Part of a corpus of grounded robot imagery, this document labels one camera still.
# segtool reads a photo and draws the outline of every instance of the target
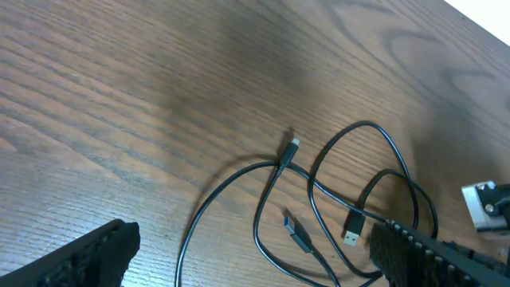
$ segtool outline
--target wooden table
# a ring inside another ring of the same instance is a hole
[[[301,140],[295,162],[309,169],[357,120],[374,120],[394,138],[436,204],[441,240],[496,255],[474,232],[461,187],[510,181],[510,49],[443,1],[5,0],[0,7],[2,274],[122,218],[137,221],[142,234],[124,285],[173,285],[183,229],[222,180],[259,161],[255,155],[275,155],[291,131]],[[319,179],[357,199],[387,167],[398,165],[385,141],[362,128],[335,147]],[[188,249],[184,285],[300,285],[253,243],[269,173],[242,177],[211,205]],[[262,241],[329,284],[283,228],[290,210],[343,286],[360,285],[324,237],[305,187],[291,171],[278,181]],[[316,198],[341,242],[346,210]],[[393,179],[367,203],[408,223],[411,207]],[[421,223],[429,233],[423,204]],[[366,270],[369,231],[358,247],[344,247]]]

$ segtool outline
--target usb-a plug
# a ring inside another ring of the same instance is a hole
[[[285,229],[290,233],[290,237],[294,239],[297,245],[300,246],[305,253],[312,252],[313,246],[310,235],[308,235],[308,232],[306,232],[306,230],[301,225],[295,224],[295,222],[289,216],[285,216],[284,226]]]
[[[364,223],[364,215],[356,211],[350,211],[349,216],[347,217],[347,225],[344,227],[346,232],[345,237],[343,238],[343,243],[349,246],[356,246],[361,231],[363,230]]]

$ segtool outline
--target metal connector tip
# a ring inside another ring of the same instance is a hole
[[[296,233],[296,224],[289,216],[285,216],[284,226],[291,235]]]
[[[359,238],[358,234],[348,231],[345,233],[343,244],[347,244],[349,246],[356,246],[356,244],[358,243],[358,238]]]

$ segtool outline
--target wood grain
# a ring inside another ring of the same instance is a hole
[[[172,285],[183,228],[205,195],[260,160],[252,155],[274,156],[291,130],[301,140],[295,162],[309,168],[357,120],[394,138],[436,203],[441,240],[496,255],[460,188],[510,180],[510,49],[443,1],[5,0],[0,15],[2,273],[122,218],[143,236],[124,284]],[[364,128],[331,152],[319,179],[356,199],[386,167],[398,167],[390,149]],[[239,179],[207,211],[185,285],[299,285],[253,244],[269,172]],[[281,227],[289,209],[343,285],[360,285],[304,188],[290,173],[278,182],[263,242],[328,282]],[[347,212],[316,197],[339,238]],[[393,179],[367,208],[404,222],[412,212]],[[366,270],[369,230],[345,248]]]

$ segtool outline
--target black cable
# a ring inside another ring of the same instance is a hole
[[[367,186],[363,189],[363,193],[362,193],[362,198],[361,200],[359,201],[360,204],[359,204],[359,208],[360,209],[363,209],[365,208],[365,202],[367,201],[367,198],[368,198],[368,195],[372,192],[372,190],[374,189],[374,187],[377,185],[377,183],[379,182],[380,179],[382,179],[385,175],[394,175],[394,176],[397,176],[399,177],[400,179],[406,179],[405,175],[399,173],[398,171],[396,170],[392,170],[392,169],[385,169],[385,170],[382,170],[380,172],[378,172],[371,180],[370,182],[367,184]],[[413,187],[415,189],[417,189],[420,194],[422,194],[422,196],[425,198],[425,200],[427,201],[427,204],[429,205],[429,208],[430,208],[430,213],[432,214],[432,220],[433,220],[433,230],[432,230],[432,235],[430,235],[431,238],[433,239],[436,239],[437,238],[437,233],[439,231],[439,222],[437,220],[437,212],[436,212],[436,208],[434,206],[434,203],[432,202],[432,199],[429,197],[429,195],[423,190],[422,187],[420,187],[417,183],[415,183],[414,181],[411,181],[412,184],[413,184]]]
[[[312,170],[310,171],[310,179],[308,180],[308,199],[310,200],[310,203],[312,204],[312,209],[314,214],[316,215],[317,221],[319,221],[320,226],[322,227],[324,233],[326,234],[326,237],[328,237],[330,243],[333,245],[333,248],[335,248],[336,253],[339,255],[340,259],[345,263],[345,265],[354,273],[355,275],[363,278],[379,278],[381,277],[381,273],[379,271],[374,272],[363,272],[362,270],[356,268],[352,264],[352,262],[345,256],[345,253],[340,249],[338,243],[336,242],[335,238],[333,237],[331,231],[329,231],[328,226],[326,226],[326,223],[324,222],[322,215],[320,215],[319,210],[317,209],[317,205],[315,202],[315,199],[313,197],[313,186],[314,182],[316,180],[317,171],[319,170],[320,164],[324,161],[324,158],[326,157],[326,154],[333,148],[333,146],[348,132],[351,132],[355,130],[356,128],[361,128],[363,126],[368,126],[375,128],[378,130],[382,136],[386,139],[388,144],[391,147],[391,150],[393,151],[395,157],[397,158],[398,163],[400,164],[401,168],[404,171],[404,174],[406,175],[407,183],[410,189],[411,198],[413,199],[413,207],[414,207],[414,220],[413,220],[413,228],[418,228],[418,200],[416,198],[416,194],[414,193],[414,188],[412,184],[412,180],[410,178],[409,170],[407,169],[407,165],[404,162],[404,159],[402,157],[402,154],[400,151],[398,151],[397,146],[393,142],[393,140],[390,138],[390,136],[386,133],[386,131],[383,130],[380,126],[378,126],[376,123],[371,121],[359,121],[357,123],[351,124],[350,126],[346,127],[342,131],[340,131],[338,134],[336,134],[327,144],[324,146],[322,151],[317,156],[313,166]]]
[[[340,287],[340,282],[338,281],[333,268],[328,264],[326,258],[322,256],[322,254],[319,252],[319,250],[317,250],[317,248],[315,248],[315,246],[313,246],[311,254],[324,267],[324,270],[326,270],[326,273],[328,273],[328,276],[331,278],[335,286]]]
[[[346,202],[345,200],[339,198],[338,196],[335,196],[334,192],[332,192],[330,189],[328,189],[327,187],[325,187],[322,183],[320,183],[319,181],[316,180],[316,173],[317,171],[319,170],[319,166],[320,164],[322,163],[322,161],[324,160],[324,157],[325,155],[329,152],[329,150],[331,150],[332,146],[342,137],[344,136],[345,134],[347,134],[348,132],[352,131],[353,129],[355,128],[358,128],[358,127],[362,127],[362,126],[371,126],[373,128],[376,128],[379,132],[382,133],[382,135],[385,137],[386,141],[388,142],[388,144],[391,146],[397,160],[399,161],[403,171],[404,171],[404,175],[401,175],[399,174],[397,171],[393,171],[393,170],[385,170],[385,171],[380,171],[370,182],[369,184],[367,185],[367,187],[365,187],[363,190],[363,197],[361,199],[361,203],[359,207],[356,207],[356,206],[353,206],[351,204],[349,204],[348,202]],[[433,224],[434,224],[434,231],[433,231],[433,238],[437,237],[437,214],[436,214],[436,210],[434,208],[434,205],[432,204],[432,201],[430,199],[430,197],[424,192],[423,189],[420,188],[420,186],[418,186],[416,183],[414,183],[411,179],[410,179],[410,174],[409,174],[409,171],[407,170],[407,166],[405,165],[405,163],[403,162],[403,158],[402,158],[402,155],[400,154],[400,152],[398,151],[397,147],[395,146],[393,140],[387,135],[387,133],[381,128],[379,127],[377,124],[375,123],[372,123],[372,122],[369,122],[369,121],[362,121],[362,122],[358,122],[356,124],[352,124],[351,126],[345,128],[344,130],[342,130],[340,133],[338,133],[332,140],[329,141],[329,143],[324,147],[324,149],[321,151],[321,153],[319,154],[319,156],[317,157],[316,161],[314,162],[314,165],[312,167],[312,173],[307,173],[303,168],[293,164],[293,163],[290,163],[290,160],[291,159],[287,159],[288,160],[288,166],[287,168],[295,171],[296,173],[298,173],[299,175],[303,176],[306,180],[308,180],[308,197],[310,199],[310,203],[312,204],[312,209],[314,210],[314,213],[316,214],[316,217],[317,217],[317,220],[319,221],[321,227],[323,228],[324,230],[324,233],[327,235],[328,239],[330,240],[330,242],[332,243],[332,245],[335,247],[337,253],[339,254],[340,258],[343,259],[343,261],[346,263],[347,267],[354,273],[356,273],[356,275],[360,276],[360,277],[366,277],[366,278],[370,278],[370,280],[368,282],[366,282],[365,284],[363,284],[363,286],[368,286],[369,284],[371,284],[372,282],[374,282],[375,280],[377,280],[378,278],[380,278],[382,276],[382,274],[380,272],[371,272],[371,273],[364,273],[363,271],[360,271],[358,270],[355,266],[353,266],[351,264],[351,262],[348,260],[348,258],[345,256],[345,254],[342,252],[342,250],[338,247],[338,244],[336,243],[335,239],[332,237],[332,234],[331,232],[329,231],[328,227],[326,226],[326,224],[324,223],[324,220],[322,219],[322,216],[320,215],[320,212],[318,211],[317,207],[316,207],[316,204],[315,204],[315,199],[313,198],[313,187],[316,186],[318,187],[323,193],[325,193],[327,196],[329,196],[330,198],[334,199],[336,202],[339,202],[340,204],[344,205],[345,207],[349,208],[350,210],[353,210],[355,212],[358,212],[360,214],[363,214],[367,217],[371,217],[371,218],[374,218],[380,222],[384,222],[385,219],[376,215],[376,214],[372,214],[370,212],[367,212],[365,210],[363,210],[364,208],[364,203],[365,201],[367,200],[367,197],[368,195],[371,193],[372,189],[374,188],[374,186],[377,184],[377,182],[384,176],[384,175],[388,175],[388,174],[392,174],[392,175],[396,175],[400,178],[403,178],[403,179],[406,179],[407,183],[408,183],[408,186],[410,188],[410,193],[411,193],[411,198],[413,199],[413,206],[414,206],[414,222],[413,222],[413,228],[417,228],[418,227],[418,200],[416,199],[416,194],[414,192],[414,188],[418,189],[418,191],[426,198],[426,201],[429,203],[429,206],[430,206],[430,210],[431,210],[431,213],[433,215]],[[277,167],[279,166],[280,163],[276,162],[276,161],[266,161],[266,162],[262,162],[262,163],[255,163],[253,165],[250,165],[248,167],[245,167],[243,169],[241,169],[240,171],[234,173],[233,175],[231,175],[225,182],[223,182],[222,184],[220,184],[220,186],[218,186],[214,191],[213,193],[211,193],[211,195],[204,201],[204,203],[200,206],[200,208],[198,209],[196,215],[193,217],[190,225],[188,226],[188,228],[186,229],[185,233],[184,233],[184,239],[182,241],[182,245],[181,245],[181,250],[179,252],[179,257],[178,257],[178,261],[177,261],[177,265],[175,267],[175,286],[178,287],[181,285],[181,276],[182,276],[182,264],[183,264],[183,261],[184,261],[184,255],[186,253],[186,249],[189,245],[189,242],[190,242],[190,239],[191,239],[191,236],[193,235],[193,232],[194,232],[194,228],[197,226],[198,224],[198,221],[199,219],[202,217],[203,213],[205,212],[206,208],[216,199],[216,197],[228,186],[230,185],[235,179],[241,177],[242,175],[250,172],[250,171],[253,171],[253,170],[256,170],[258,168],[262,168],[262,167]],[[265,248],[265,246],[261,243],[259,237],[258,237],[258,225],[259,225],[259,221],[260,221],[260,217],[261,217],[261,214],[262,214],[262,211],[263,211],[263,208],[264,208],[264,205],[269,197],[269,193],[271,192],[271,190],[273,189],[276,181],[278,180],[278,178],[280,177],[281,175],[281,172],[284,170],[285,166],[280,166],[280,168],[278,168],[273,177],[270,179],[269,181],[269,184],[267,186],[267,188],[264,190],[264,192],[262,193],[262,196],[261,196],[261,200],[259,201],[259,204],[257,206],[257,210],[256,210],[256,213],[255,213],[255,219],[253,220],[253,238],[255,240],[255,243],[257,245],[257,248],[261,251],[261,253],[272,263],[274,264],[280,271],[282,271],[283,273],[286,273],[288,274],[289,276],[291,277],[294,277],[295,279],[298,279],[304,283],[307,283],[309,285],[312,285],[312,286],[319,286],[319,287],[323,287],[325,285],[321,285],[317,282],[314,282],[310,279],[307,279],[306,277],[303,277],[301,275],[299,275],[298,273],[295,273],[291,270],[288,270],[287,268],[284,267],[285,263],[282,262],[281,260],[279,260],[278,258],[276,258],[274,255],[272,255],[268,250],[267,248]],[[331,266],[329,266],[329,264],[325,261],[325,259],[320,255],[320,253],[317,252],[314,253],[314,257],[316,257],[316,259],[320,262],[320,264],[324,267],[324,269],[326,270],[326,272],[328,273],[328,276],[331,278],[331,280],[335,283],[335,285],[338,285],[339,286],[339,282],[338,282],[338,279],[336,278]]]
[[[186,249],[188,248],[188,245],[190,244],[191,236],[193,235],[194,228],[198,224],[198,220],[202,217],[203,213],[206,211],[206,208],[214,201],[214,199],[227,187],[229,186],[234,180],[240,178],[242,175],[254,171],[261,167],[275,167],[277,165],[274,161],[265,161],[262,163],[255,163],[248,167],[245,167],[241,169],[240,171],[234,173],[231,175],[226,181],[224,181],[222,184],[220,184],[216,189],[211,193],[207,199],[204,201],[204,203],[198,208],[197,213],[194,215],[193,220],[191,220],[190,225],[184,232],[184,239],[182,241],[181,250],[178,254],[178,260],[177,264],[175,266],[175,286],[181,285],[181,275],[182,275],[182,264],[184,262],[184,255],[186,254]]]
[[[296,272],[293,272],[289,269],[286,269],[283,266],[283,262],[280,259],[276,258],[267,248],[265,248],[264,244],[262,244],[261,240],[258,237],[258,225],[261,220],[262,211],[264,210],[265,202],[268,200],[269,194],[273,189],[275,183],[281,175],[283,169],[278,168],[274,173],[274,176],[269,180],[269,185],[265,188],[264,192],[262,192],[261,200],[258,202],[257,209],[255,210],[255,217],[253,220],[253,239],[255,240],[255,245],[261,251],[262,255],[271,262],[274,266],[276,266],[281,272],[289,275],[290,277],[294,277],[295,279],[307,283],[308,285],[324,287],[325,285],[319,284],[313,280],[310,280],[302,275],[299,275]]]

